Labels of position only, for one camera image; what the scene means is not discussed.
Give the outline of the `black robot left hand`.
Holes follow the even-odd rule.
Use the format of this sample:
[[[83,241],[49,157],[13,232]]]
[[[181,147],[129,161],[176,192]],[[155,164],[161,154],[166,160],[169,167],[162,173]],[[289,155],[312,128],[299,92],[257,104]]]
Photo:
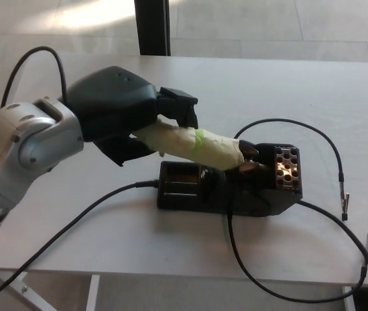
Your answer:
[[[78,119],[84,141],[118,166],[153,154],[133,132],[162,115],[180,127],[198,127],[194,106],[198,99],[183,91],[153,84],[121,67],[95,71],[72,84],[60,101]]]

